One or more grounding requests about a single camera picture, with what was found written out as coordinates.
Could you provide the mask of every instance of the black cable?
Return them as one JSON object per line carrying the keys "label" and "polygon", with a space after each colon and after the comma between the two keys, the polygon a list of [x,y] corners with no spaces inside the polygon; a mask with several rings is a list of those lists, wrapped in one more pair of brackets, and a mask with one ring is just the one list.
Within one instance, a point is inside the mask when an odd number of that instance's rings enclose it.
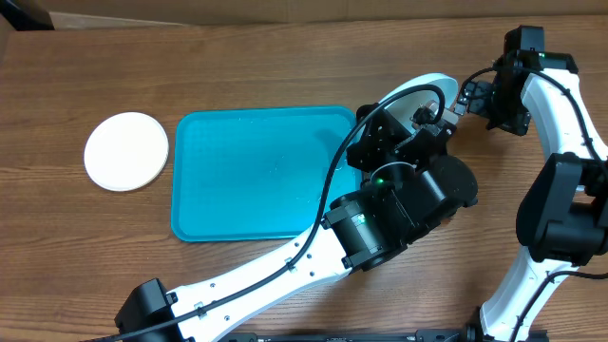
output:
{"label": "black cable", "polygon": [[539,286],[537,291],[534,293],[532,298],[530,298],[528,303],[525,305],[525,308],[523,309],[522,314],[517,316],[517,323],[515,325],[515,328],[513,329],[513,333],[511,334],[511,337],[509,338],[509,342],[515,342],[515,340],[517,338],[517,333],[520,331],[520,327],[523,325],[523,320],[525,319],[525,317],[528,315],[528,313],[532,309],[532,306],[534,306],[534,303],[537,301],[537,299],[539,299],[544,288],[546,288],[547,285],[550,282],[553,282],[553,280],[558,276],[577,276],[577,277],[581,277],[581,278],[585,278],[585,279],[594,279],[594,280],[608,279],[608,273],[602,274],[602,275],[592,275],[592,274],[586,274],[583,272],[575,272],[575,271],[558,271],[558,272],[555,272],[554,274],[548,275],[547,278],[545,278],[544,281],[542,282],[541,286]]}
{"label": "black cable", "polygon": [[403,89],[401,91],[398,91],[396,93],[394,93],[393,95],[391,95],[390,97],[388,97],[385,101],[381,102],[380,104],[378,104],[378,106],[372,110],[370,112],[370,114],[368,114],[366,117],[364,117],[363,119],[361,119],[361,121],[359,121],[359,123],[351,130],[351,132],[349,132],[349,134],[347,135],[347,137],[344,139],[344,141],[340,144],[340,146],[338,147],[337,151],[335,152],[335,155],[333,156],[332,162],[330,163],[330,168],[327,172],[327,177],[325,178],[325,183],[323,184],[323,192],[321,193],[321,199],[319,201],[319,207],[318,210],[316,212],[316,217],[314,218],[314,224],[313,224],[313,229],[311,229],[311,233],[308,235],[308,237],[306,238],[306,241],[304,242],[304,244],[302,244],[302,248],[299,250],[299,252],[297,252],[297,254],[289,261],[285,264],[285,266],[281,267],[280,269],[278,269],[277,271],[275,271],[274,273],[272,273],[271,275],[268,275],[267,277],[261,279],[259,282],[244,288],[238,292],[235,292],[233,294],[227,295],[224,298],[211,302],[210,304],[207,304],[201,308],[198,308],[190,313],[186,313],[183,314],[181,316],[175,317],[169,321],[166,321],[164,323],[161,324],[157,324],[154,325],[152,327],[146,328],[146,329],[142,329],[142,330],[138,330],[138,331],[134,331],[134,332],[128,332],[128,333],[123,333],[123,334],[116,334],[116,335],[111,335],[108,337],[102,337],[102,338],[97,338],[97,339],[93,339],[93,340],[88,340],[88,341],[84,341],[84,342],[115,342],[115,341],[121,341],[124,340],[126,338],[131,338],[131,337],[135,337],[135,336],[139,336],[142,335],[144,333],[150,333],[159,329],[163,329],[166,327],[170,327],[172,325],[178,324],[186,319],[192,318],[194,316],[197,315],[203,315],[206,312],[213,310],[223,304],[226,304],[232,300],[235,300],[241,296],[247,295],[248,293],[255,291],[257,289],[259,289],[260,287],[268,284],[269,282],[277,279],[279,276],[281,276],[282,274],[284,274],[285,272],[289,271],[290,269],[292,269],[294,267],[294,265],[302,258],[304,257],[304,255],[306,254],[308,248],[311,246],[311,244],[313,243],[314,237],[316,235],[316,232],[319,229],[319,225],[321,224],[321,218],[323,217],[323,212],[325,211],[325,204],[327,202],[327,196],[330,193],[330,185],[332,184],[332,178],[333,178],[333,172],[335,171],[335,168],[337,167],[338,163],[340,162],[340,159],[342,157],[342,154],[346,151],[346,148],[349,146],[349,144],[351,143],[352,139],[354,139],[354,137],[357,135],[357,133],[359,132],[359,130],[361,130],[361,128],[373,117],[375,116],[377,113],[382,112],[384,110],[384,108],[387,105],[392,104],[393,102],[408,96],[409,94],[418,92],[418,91],[432,91],[435,94],[437,94],[437,97],[439,98],[439,111],[437,112],[437,115],[435,116],[435,119],[433,120],[433,123],[436,124],[439,122],[439,120],[441,120],[442,115],[444,113],[444,108],[446,107],[446,97],[444,96],[444,92],[441,90],[440,87],[438,87],[437,85],[415,85],[412,87],[409,87],[407,89]]}
{"label": "black cable", "polygon": [[[556,87],[557,89],[559,89],[561,91],[561,93],[568,99],[568,101],[570,102],[570,105],[574,109],[575,115],[577,116],[577,121],[579,122],[580,133],[582,135],[582,139],[584,140],[585,146],[587,146],[587,150],[589,151],[589,154],[592,156],[594,161],[598,164],[599,168],[601,169],[602,173],[604,174],[604,178],[606,179],[606,181],[608,181],[608,169],[606,169],[606,165],[604,165],[603,161],[601,160],[601,158],[598,155],[598,152],[596,151],[596,149],[593,146],[593,140],[591,139],[591,137],[589,137],[589,132],[587,131],[587,125],[582,116],[582,111],[580,110],[579,104],[577,103],[577,101],[574,99],[574,97],[570,93],[570,89],[566,89],[565,86],[563,86],[561,83],[556,81],[554,78],[552,78],[546,74],[543,74],[542,72],[537,71],[535,69],[531,69],[528,67],[522,67],[522,66],[487,67],[485,69],[475,72],[474,74],[469,76],[463,82],[463,85],[461,86],[461,89],[459,92],[459,96],[465,96],[468,99],[475,99],[475,98],[468,97],[465,95],[465,87],[466,87],[466,85],[468,85],[468,83],[470,83],[476,77],[478,77],[482,74],[485,74],[487,72],[491,72],[491,71],[498,72],[498,71],[505,71],[505,70],[518,70],[518,71],[529,72],[529,73],[535,74],[535,75],[543,78],[545,81],[547,81],[552,86]],[[539,297],[542,294],[542,291],[546,288],[547,284],[549,284],[549,282],[552,282],[557,276],[577,276],[577,277],[581,277],[581,278],[597,279],[597,280],[608,278],[608,274],[592,275],[592,274],[586,274],[583,272],[574,272],[574,271],[559,271],[559,272],[555,272],[552,275],[548,275],[547,278],[542,282],[541,286],[539,286],[537,291],[534,293],[532,298],[530,298],[530,300],[527,302],[527,304],[525,305],[525,308],[522,311],[522,314],[520,314],[517,317],[517,323],[515,325],[515,328],[513,329],[513,333],[511,334],[511,337],[509,338],[509,342],[515,342],[515,340],[517,339],[517,333],[519,332],[520,327],[523,325],[523,321],[525,320],[525,317],[528,315],[528,313],[534,306],[534,303],[536,303],[536,301],[539,299]]]}

